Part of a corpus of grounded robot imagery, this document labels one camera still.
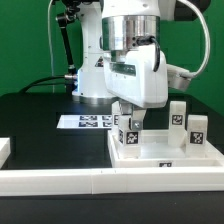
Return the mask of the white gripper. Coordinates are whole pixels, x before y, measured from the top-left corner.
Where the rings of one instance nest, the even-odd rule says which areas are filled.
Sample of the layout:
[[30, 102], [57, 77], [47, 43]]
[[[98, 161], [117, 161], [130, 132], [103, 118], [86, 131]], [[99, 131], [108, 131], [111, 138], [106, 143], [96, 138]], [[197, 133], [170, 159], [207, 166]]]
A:
[[122, 115], [131, 115], [130, 127], [134, 131], [143, 129], [146, 114], [143, 108], [164, 107], [168, 99], [167, 65], [163, 52], [160, 52], [160, 63], [156, 72], [153, 71], [155, 62], [154, 44], [129, 51], [123, 63], [113, 62], [110, 53], [104, 54], [106, 88], [121, 98], [120, 112]]

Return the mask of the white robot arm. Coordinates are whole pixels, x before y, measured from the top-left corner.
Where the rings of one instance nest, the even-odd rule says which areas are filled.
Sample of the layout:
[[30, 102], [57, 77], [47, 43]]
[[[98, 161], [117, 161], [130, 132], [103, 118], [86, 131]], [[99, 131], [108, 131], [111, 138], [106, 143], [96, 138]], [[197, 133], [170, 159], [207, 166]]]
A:
[[[169, 88], [186, 89], [205, 69], [210, 56], [208, 27], [189, 0], [99, 1], [106, 88], [120, 98], [120, 111], [128, 117], [129, 128], [139, 131], [147, 109], [166, 105]], [[178, 2], [197, 15], [204, 32], [204, 58], [194, 72], [169, 65], [159, 44], [160, 22], [174, 18]]]

